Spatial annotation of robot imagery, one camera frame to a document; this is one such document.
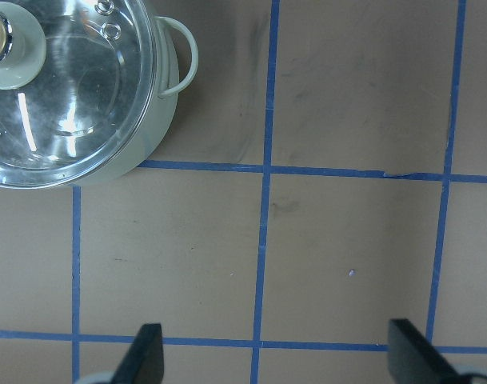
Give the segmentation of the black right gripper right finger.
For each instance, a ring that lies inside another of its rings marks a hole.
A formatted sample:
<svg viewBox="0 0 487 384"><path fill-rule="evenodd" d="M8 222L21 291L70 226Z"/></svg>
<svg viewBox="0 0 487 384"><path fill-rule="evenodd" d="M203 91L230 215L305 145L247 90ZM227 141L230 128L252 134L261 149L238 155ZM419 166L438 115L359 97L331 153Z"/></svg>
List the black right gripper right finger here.
<svg viewBox="0 0 487 384"><path fill-rule="evenodd" d="M388 371L395 383L459 383L460 375L408 319L388 325Z"/></svg>

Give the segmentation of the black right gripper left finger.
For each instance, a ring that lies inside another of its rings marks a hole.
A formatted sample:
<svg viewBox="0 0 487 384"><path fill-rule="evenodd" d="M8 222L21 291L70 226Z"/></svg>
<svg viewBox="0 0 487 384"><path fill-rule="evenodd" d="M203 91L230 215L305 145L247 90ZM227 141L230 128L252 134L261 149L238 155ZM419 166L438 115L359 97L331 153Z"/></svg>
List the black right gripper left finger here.
<svg viewBox="0 0 487 384"><path fill-rule="evenodd" d="M115 370L112 383L162 383L165 373L162 326L144 324Z"/></svg>

